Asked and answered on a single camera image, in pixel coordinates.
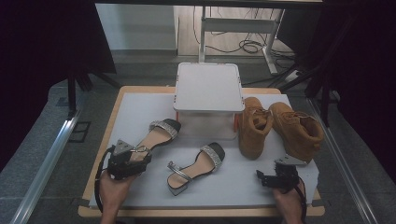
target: sandal ankle strap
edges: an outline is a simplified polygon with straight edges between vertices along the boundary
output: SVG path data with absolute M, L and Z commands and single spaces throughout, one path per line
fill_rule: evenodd
M 171 169 L 176 174 L 180 175 L 181 177 L 185 178 L 189 182 L 191 182 L 193 180 L 191 177 L 189 177 L 188 175 L 184 174 L 181 171 L 181 168 L 179 166 L 177 166 L 176 164 L 174 164 L 172 161 L 169 161 L 168 168 Z

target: rhinestone strap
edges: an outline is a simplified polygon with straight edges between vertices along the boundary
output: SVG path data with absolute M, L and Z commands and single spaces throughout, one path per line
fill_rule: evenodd
M 207 155 L 209 155 L 209 157 L 215 163 L 215 169 L 213 169 L 212 172 L 217 171 L 219 169 L 219 167 L 221 166 L 221 159 L 220 159 L 218 153 L 216 153 L 216 151 L 213 150 L 213 148 L 211 148 L 209 146 L 201 147 L 201 150 L 204 151 Z
M 166 130 L 171 135 L 172 139 L 175 139 L 177 136 L 177 131 L 171 125 L 161 120 L 152 121 L 149 125 L 148 130 L 151 132 L 151 130 L 153 130 L 155 127 L 160 127 Z

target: wall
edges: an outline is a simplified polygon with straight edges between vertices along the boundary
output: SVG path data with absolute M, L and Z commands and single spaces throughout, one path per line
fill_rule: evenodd
M 177 49 L 173 6 L 96 4 L 110 49 Z

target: table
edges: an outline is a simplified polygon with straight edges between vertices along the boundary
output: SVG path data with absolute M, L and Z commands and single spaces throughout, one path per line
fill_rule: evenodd
M 113 128 L 115 127 L 117 115 L 120 111 L 122 98 L 125 95 L 125 93 L 131 93 L 131 92 L 132 93 L 174 93 L 175 88 L 136 87 L 136 86 L 121 88 L 117 101 L 114 105 L 113 112 L 107 124 L 106 132 L 102 140 L 101 146 L 99 148 L 95 163 L 92 167 L 90 178 L 87 182 L 87 186 L 82 196 L 84 200 L 90 200 L 92 197 L 93 180 L 98 163 L 103 153 L 106 151 L 108 144 L 114 141 L 114 139 L 110 139 L 110 138 Z M 280 92 L 277 89 L 251 89 L 251 88 L 243 89 L 243 93 L 244 94 L 280 94 Z M 312 201 L 314 203 L 315 201 L 319 201 L 319 200 L 320 200 L 320 196 L 318 194 L 318 191 L 315 190 Z M 80 206 L 78 209 L 78 213 L 82 217 L 101 216 L 99 210 L 95 208 L 90 208 L 88 206 Z M 313 206 L 312 204 L 308 206 L 308 211 L 307 211 L 308 216 L 321 216 L 323 214 L 324 214 L 324 206 L 322 205 Z M 204 208 L 189 207 L 184 209 L 177 209 L 175 207 L 174 208 L 149 207 L 149 208 L 142 208 L 142 209 L 139 208 L 132 210 L 121 209 L 119 212 L 119 216 L 120 217 L 272 217 L 272 216 L 278 216 L 278 212 L 274 206 L 238 206 L 238 207 L 216 206 L 216 207 L 204 207 Z

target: sandal insole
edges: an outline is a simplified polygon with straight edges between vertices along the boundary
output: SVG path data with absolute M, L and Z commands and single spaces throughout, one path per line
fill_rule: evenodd
M 201 151 L 196 162 L 181 170 L 184 174 L 191 178 L 195 178 L 198 175 L 206 174 L 215 168 L 215 164 L 212 159 L 204 151 Z M 168 177 L 168 184 L 173 189 L 180 188 L 183 184 L 187 182 L 187 179 L 173 173 Z
M 145 139 L 139 143 L 138 147 L 144 146 L 148 149 L 152 149 L 154 146 L 169 141 L 171 138 L 171 135 L 165 129 L 155 127 L 151 130 L 151 132 L 148 133 L 148 135 L 146 135 Z M 130 161 L 142 161 L 147 154 L 147 151 L 133 152 Z

